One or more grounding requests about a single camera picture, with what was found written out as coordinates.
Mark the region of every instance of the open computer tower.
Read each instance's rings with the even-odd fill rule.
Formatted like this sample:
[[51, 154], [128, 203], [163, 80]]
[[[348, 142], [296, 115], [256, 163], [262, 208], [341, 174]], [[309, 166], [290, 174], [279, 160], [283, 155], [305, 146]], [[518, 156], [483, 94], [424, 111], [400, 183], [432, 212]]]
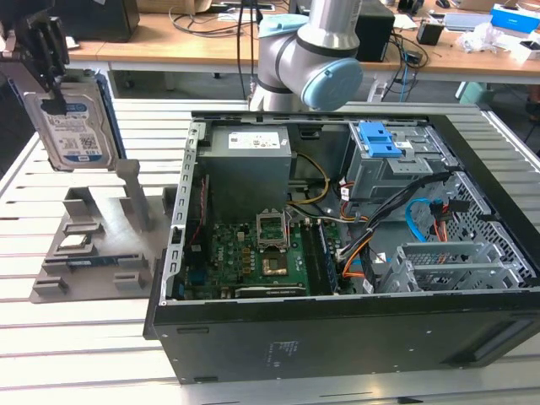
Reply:
[[180, 383], [479, 367], [536, 334], [540, 235], [473, 145], [437, 114], [194, 113], [147, 320]]

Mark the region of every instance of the hard drive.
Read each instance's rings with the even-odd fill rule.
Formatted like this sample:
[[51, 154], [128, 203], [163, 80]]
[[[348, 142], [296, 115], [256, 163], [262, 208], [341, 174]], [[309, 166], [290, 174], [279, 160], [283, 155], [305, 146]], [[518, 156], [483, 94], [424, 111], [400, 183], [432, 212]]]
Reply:
[[66, 115], [49, 114], [48, 94], [26, 93], [24, 104], [54, 170], [114, 170], [126, 156], [105, 78], [100, 74], [71, 77], [60, 90]]

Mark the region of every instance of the blue cable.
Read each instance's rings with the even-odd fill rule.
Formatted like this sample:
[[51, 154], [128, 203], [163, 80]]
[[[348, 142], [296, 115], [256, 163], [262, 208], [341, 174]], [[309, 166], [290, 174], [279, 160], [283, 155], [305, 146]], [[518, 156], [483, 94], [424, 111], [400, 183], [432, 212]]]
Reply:
[[408, 73], [407, 54], [404, 53], [403, 57], [405, 59], [405, 73], [403, 74], [402, 93], [399, 96], [400, 103], [403, 102], [403, 95], [405, 94], [405, 86], [407, 85], [407, 73]]
[[421, 242], [427, 242], [427, 240], [424, 238], [422, 233], [419, 231], [419, 229], [416, 227], [413, 221], [413, 213], [412, 213], [412, 207], [415, 203], [425, 203], [430, 205], [431, 201], [427, 198], [415, 198], [412, 200], [408, 205], [407, 208], [405, 208], [405, 221], [407, 222], [408, 227], [411, 229], [411, 232], [413, 232], [413, 235]]

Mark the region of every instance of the plastic bag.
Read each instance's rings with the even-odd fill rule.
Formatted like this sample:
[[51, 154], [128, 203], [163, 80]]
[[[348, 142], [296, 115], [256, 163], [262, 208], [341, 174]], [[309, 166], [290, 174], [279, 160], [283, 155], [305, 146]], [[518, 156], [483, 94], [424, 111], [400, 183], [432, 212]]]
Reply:
[[456, 43], [466, 53], [486, 50], [497, 52], [495, 43], [497, 43], [497, 39], [503, 34], [503, 31], [497, 30], [491, 23], [483, 23], [477, 25], [473, 32], [466, 32], [460, 35]]

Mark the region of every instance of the wooden desk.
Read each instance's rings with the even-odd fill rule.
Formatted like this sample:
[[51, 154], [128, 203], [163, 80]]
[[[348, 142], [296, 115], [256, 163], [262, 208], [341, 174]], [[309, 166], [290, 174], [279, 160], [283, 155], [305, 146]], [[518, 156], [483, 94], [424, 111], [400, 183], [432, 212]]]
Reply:
[[72, 61], [97, 61], [98, 51], [105, 44], [102, 40], [85, 40], [79, 43], [80, 47], [69, 51], [69, 60]]
[[[435, 6], [435, 0], [427, 0], [419, 19], [431, 9], [437, 12], [466, 12], [454, 8], [443, 9]], [[214, 16], [199, 16], [197, 20]], [[195, 24], [197, 30], [211, 30], [234, 22], [213, 19], [206, 24]], [[401, 31], [404, 37], [416, 41], [415, 31]], [[429, 63], [418, 79], [445, 81], [480, 81], [506, 84], [540, 84], [540, 62], [519, 64], [510, 58], [509, 52], [499, 50], [496, 54], [476, 52], [467, 54], [455, 45], [459, 33], [444, 31], [437, 46], [424, 46], [429, 54]], [[258, 41], [255, 40], [255, 64], [258, 59]], [[97, 49], [96, 59], [82, 50], [76, 51], [77, 60], [93, 60], [87, 68], [107, 70], [142, 70], [162, 72], [206, 72], [237, 73], [236, 38], [203, 38], [181, 32], [172, 25], [166, 14], [142, 14], [139, 27], [130, 42], [125, 44], [105, 43]], [[250, 37], [240, 38], [240, 63], [245, 71], [251, 63]], [[399, 54], [395, 46], [389, 46], [386, 59], [382, 63], [362, 64], [366, 75], [375, 77], [380, 83], [387, 82], [399, 67]], [[112, 82], [113, 94], [116, 93]]]

